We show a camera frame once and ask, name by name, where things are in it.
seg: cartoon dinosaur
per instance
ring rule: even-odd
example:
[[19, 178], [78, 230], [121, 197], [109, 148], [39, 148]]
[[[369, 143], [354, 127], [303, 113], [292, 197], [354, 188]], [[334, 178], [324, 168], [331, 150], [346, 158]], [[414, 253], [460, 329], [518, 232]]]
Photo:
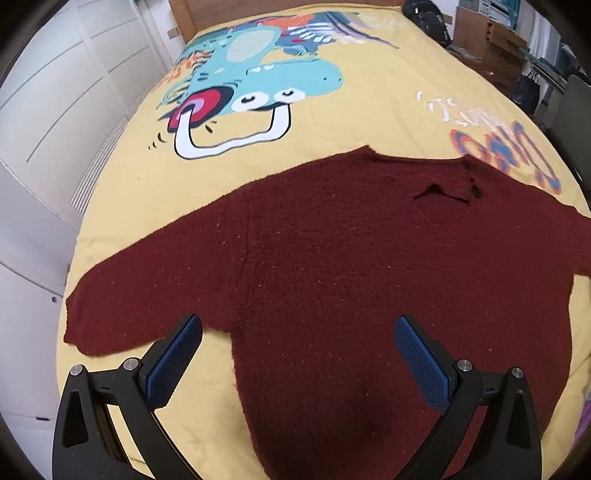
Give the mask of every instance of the cartoon dinosaur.
[[[169, 118], [168, 131], [175, 133], [174, 148], [179, 156], [194, 160], [277, 140], [290, 128], [292, 103], [340, 88], [343, 76], [338, 67], [317, 57], [261, 64], [265, 55], [276, 48], [281, 32], [281, 28], [264, 25], [218, 31], [186, 48], [183, 57], [196, 51], [212, 53], [204, 65], [176, 83], [161, 102], [178, 105], [162, 118]], [[272, 110], [272, 118], [264, 132], [210, 147], [195, 145], [191, 138], [192, 128], [216, 115], [267, 110]]]

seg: sweater sleeve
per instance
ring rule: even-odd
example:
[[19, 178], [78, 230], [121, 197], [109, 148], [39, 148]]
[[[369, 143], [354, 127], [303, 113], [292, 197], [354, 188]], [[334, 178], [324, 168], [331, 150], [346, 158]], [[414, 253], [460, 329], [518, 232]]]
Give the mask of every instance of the sweater sleeve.
[[546, 192], [535, 187], [532, 190], [535, 204], [548, 219], [573, 273], [591, 277], [591, 219]]
[[121, 352], [165, 337], [187, 313], [230, 331], [246, 288], [248, 212], [235, 191], [93, 267], [66, 301], [64, 341], [85, 355]]

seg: black plastic bag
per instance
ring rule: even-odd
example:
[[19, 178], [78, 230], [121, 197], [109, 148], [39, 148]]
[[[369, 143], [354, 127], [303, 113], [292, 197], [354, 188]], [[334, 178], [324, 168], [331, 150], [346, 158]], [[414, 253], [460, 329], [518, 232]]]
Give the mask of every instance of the black plastic bag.
[[540, 101], [540, 85], [534, 79], [535, 74], [520, 75], [511, 100], [528, 115], [533, 115]]
[[443, 14], [431, 0], [406, 0], [402, 13], [443, 48], [451, 45]]

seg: cartoon print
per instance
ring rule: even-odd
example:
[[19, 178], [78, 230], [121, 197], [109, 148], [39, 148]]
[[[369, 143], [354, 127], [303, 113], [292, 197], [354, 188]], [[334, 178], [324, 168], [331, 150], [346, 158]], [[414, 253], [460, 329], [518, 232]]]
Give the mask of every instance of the cartoon print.
[[[416, 95], [417, 100], [422, 103], [423, 92], [419, 90]], [[454, 119], [453, 123], [459, 127], [484, 127], [486, 134], [483, 143], [456, 128], [450, 130], [450, 140], [460, 155], [473, 155], [506, 174], [510, 174], [513, 168], [521, 168], [522, 165], [531, 167], [538, 186], [555, 195], [560, 195], [560, 179], [535, 142], [526, 133], [524, 126], [518, 121], [506, 125], [492, 112], [478, 107], [460, 107], [449, 97], [434, 98], [427, 102], [427, 107], [430, 112], [441, 115], [440, 120], [443, 122], [451, 122], [457, 115], [459, 119]]]
[[[363, 26], [360, 20], [351, 20], [354, 16], [321, 12], [263, 18], [191, 41], [177, 63], [177, 68], [183, 64], [192, 68], [191, 73], [176, 81], [158, 106], [173, 106], [160, 119], [168, 119], [168, 132], [175, 134], [176, 153], [194, 160], [283, 137], [291, 126], [292, 103], [307, 96], [326, 95], [343, 84], [339, 68], [318, 58], [320, 46], [335, 41], [373, 40], [394, 47], [354, 27], [353, 24]], [[263, 63], [273, 50], [282, 50], [295, 58]], [[170, 83], [177, 77], [180, 73], [165, 79]], [[268, 129], [207, 147], [193, 142], [192, 129], [214, 117], [246, 111], [271, 111]]]

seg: bed sheet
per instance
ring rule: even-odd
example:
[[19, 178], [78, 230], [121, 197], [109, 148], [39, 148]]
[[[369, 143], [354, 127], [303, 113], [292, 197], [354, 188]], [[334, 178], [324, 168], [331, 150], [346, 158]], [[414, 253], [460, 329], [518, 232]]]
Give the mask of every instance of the bed sheet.
[[[217, 67], [212, 78], [199, 71], [208, 61]], [[286, 77], [290, 85], [281, 83]], [[400, 9], [313, 5], [218, 26], [188, 44], [143, 101], [99, 179], [66, 297], [94, 265], [178, 217], [250, 181], [363, 145], [410, 158], [471, 153], [591, 216], [574, 178], [528, 117]], [[570, 378], [543, 437], [545, 478], [570, 449], [590, 383], [590, 292], [589, 279], [575, 277]], [[148, 348], [84, 356], [63, 342], [65, 327], [64, 302], [60, 388], [74, 364], [114, 368]], [[204, 334], [169, 405], [157, 415], [202, 477], [266, 478], [225, 334]], [[134, 466], [148, 473], [120, 415], [113, 416]]]

